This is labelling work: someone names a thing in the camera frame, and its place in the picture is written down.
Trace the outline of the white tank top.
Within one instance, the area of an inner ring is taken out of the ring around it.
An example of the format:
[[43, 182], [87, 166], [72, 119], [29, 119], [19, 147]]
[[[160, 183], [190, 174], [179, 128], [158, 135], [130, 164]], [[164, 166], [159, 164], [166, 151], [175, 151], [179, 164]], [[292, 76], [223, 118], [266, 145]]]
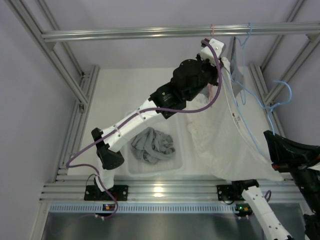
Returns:
[[[222, 62], [222, 79], [230, 81], [230, 62], [226, 57]], [[258, 153], [240, 124], [223, 82], [211, 107], [187, 115], [187, 129], [200, 162], [212, 175], [227, 181], [283, 181], [283, 175], [272, 168], [270, 157]]]

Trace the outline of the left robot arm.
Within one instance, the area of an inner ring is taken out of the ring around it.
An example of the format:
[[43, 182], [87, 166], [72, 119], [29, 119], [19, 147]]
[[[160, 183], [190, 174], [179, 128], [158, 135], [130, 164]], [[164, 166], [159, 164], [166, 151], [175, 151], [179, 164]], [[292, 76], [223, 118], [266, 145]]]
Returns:
[[[98, 168], [96, 169], [95, 193], [102, 200], [113, 194], [115, 170], [124, 163], [120, 150], [128, 142], [135, 141], [139, 134], [154, 133], [152, 125], [169, 119], [176, 113], [198, 114], [214, 106], [220, 93], [225, 92], [224, 102], [230, 113], [238, 113], [239, 106], [231, 87], [233, 77], [231, 64], [226, 58], [218, 58], [215, 54], [198, 55], [197, 59], [183, 61], [173, 72], [169, 83], [159, 87], [149, 98], [126, 118], [117, 124], [105, 128], [95, 128], [91, 135], [96, 146]], [[207, 86], [217, 87], [213, 99], [201, 109], [187, 109], [187, 102], [194, 98]], [[230, 139], [237, 154], [244, 160], [256, 160], [255, 169], [267, 172], [306, 173], [316, 176], [320, 171], [320, 148], [315, 145], [301, 144], [277, 134], [274, 128], [264, 133], [268, 145], [268, 156], [265, 156], [256, 142], [250, 128], [244, 124], [237, 128]]]

